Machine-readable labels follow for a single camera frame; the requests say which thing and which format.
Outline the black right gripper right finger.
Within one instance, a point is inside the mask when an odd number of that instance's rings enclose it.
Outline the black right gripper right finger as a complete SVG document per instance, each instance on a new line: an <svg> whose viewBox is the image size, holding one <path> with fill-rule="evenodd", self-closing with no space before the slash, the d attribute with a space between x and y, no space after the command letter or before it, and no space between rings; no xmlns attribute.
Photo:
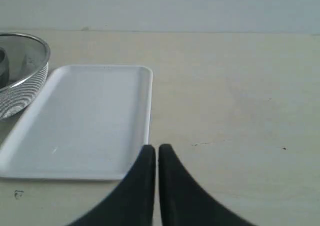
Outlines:
<svg viewBox="0 0 320 226"><path fill-rule="evenodd" d="M210 196L170 144L158 149L158 185L162 225L253 225Z"/></svg>

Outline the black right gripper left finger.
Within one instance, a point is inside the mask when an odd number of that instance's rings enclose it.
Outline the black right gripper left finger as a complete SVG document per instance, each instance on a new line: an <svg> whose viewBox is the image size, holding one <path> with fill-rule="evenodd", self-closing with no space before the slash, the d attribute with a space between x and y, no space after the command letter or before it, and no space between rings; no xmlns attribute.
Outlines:
<svg viewBox="0 0 320 226"><path fill-rule="evenodd" d="M144 145L118 186L70 225L152 225L155 177L155 149Z"/></svg>

